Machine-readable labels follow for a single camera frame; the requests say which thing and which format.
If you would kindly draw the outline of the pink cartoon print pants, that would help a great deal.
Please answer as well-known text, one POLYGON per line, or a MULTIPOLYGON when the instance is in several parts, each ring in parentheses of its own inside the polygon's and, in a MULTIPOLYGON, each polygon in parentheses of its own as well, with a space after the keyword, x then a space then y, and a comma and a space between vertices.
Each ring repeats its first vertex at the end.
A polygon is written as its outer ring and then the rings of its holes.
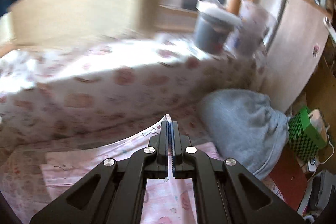
MULTIPOLYGON (((165 178, 147 179, 140 223, 198 223, 192 179, 179 179, 173 176, 171 121, 167 122, 169 123, 168 175, 165 178)), ((211 158, 221 160, 219 156, 211 158)))

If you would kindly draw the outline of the red board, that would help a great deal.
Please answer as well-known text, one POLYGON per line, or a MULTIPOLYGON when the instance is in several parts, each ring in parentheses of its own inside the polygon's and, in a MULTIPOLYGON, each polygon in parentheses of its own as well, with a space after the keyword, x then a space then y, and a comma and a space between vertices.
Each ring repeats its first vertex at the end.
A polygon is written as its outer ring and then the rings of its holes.
POLYGON ((269 175, 280 190, 285 203, 297 210, 306 191, 307 179, 294 152, 288 145, 284 147, 278 162, 269 175))

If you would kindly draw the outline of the grey folded sweatpants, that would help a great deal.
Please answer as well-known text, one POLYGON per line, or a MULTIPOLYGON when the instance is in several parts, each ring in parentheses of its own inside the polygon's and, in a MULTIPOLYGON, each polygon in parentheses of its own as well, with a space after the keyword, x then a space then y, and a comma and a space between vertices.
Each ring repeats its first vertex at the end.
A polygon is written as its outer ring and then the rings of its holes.
POLYGON ((262 93, 215 91, 199 102, 198 116, 219 154, 236 159, 259 180, 271 173, 288 142, 288 117, 262 93))

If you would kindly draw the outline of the pink print bed sheet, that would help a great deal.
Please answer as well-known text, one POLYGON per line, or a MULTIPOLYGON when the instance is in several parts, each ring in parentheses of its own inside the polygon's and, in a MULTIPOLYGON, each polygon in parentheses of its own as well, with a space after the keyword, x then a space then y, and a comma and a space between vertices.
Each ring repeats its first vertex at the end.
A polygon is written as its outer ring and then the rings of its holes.
POLYGON ((1 120, 1 192, 24 223, 104 159, 124 160, 146 147, 162 121, 177 121, 193 145, 218 156, 193 106, 140 111, 14 107, 2 109, 1 120))

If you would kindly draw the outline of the green checkered box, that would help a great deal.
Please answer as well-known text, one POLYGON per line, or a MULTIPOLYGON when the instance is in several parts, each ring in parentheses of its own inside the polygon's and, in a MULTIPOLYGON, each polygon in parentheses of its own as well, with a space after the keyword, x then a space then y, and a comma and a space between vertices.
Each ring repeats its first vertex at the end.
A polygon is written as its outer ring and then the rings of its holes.
POLYGON ((289 147, 303 162, 313 159, 319 150, 327 146, 321 134, 311 124, 311 110, 303 106, 288 122, 289 147))

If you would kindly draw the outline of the bear print bed bumper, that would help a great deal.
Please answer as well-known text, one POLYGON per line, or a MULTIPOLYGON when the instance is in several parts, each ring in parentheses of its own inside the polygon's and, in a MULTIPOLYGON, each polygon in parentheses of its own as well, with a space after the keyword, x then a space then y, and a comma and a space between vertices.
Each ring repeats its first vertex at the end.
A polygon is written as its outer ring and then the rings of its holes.
POLYGON ((225 88, 257 91, 266 51, 205 53, 183 35, 1 58, 1 153, 168 112, 225 88))

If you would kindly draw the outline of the white plastic cup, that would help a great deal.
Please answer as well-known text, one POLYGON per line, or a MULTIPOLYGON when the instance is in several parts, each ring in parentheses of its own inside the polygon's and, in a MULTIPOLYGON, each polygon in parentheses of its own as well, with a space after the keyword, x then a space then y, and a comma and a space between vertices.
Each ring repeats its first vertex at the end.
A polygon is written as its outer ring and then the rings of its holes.
POLYGON ((225 46, 234 56, 251 57, 273 29, 277 19, 262 6, 249 0, 240 0, 239 18, 241 26, 234 29, 225 46))

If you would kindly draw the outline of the white cabinet door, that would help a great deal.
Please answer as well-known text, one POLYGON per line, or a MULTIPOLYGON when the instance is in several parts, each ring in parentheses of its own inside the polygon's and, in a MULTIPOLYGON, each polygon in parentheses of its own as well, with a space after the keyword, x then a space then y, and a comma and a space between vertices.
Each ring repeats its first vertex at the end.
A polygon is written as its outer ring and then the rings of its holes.
POLYGON ((274 109, 286 112, 303 91, 325 49, 329 36, 325 22, 331 21, 331 14, 314 1, 286 0, 260 89, 274 109))

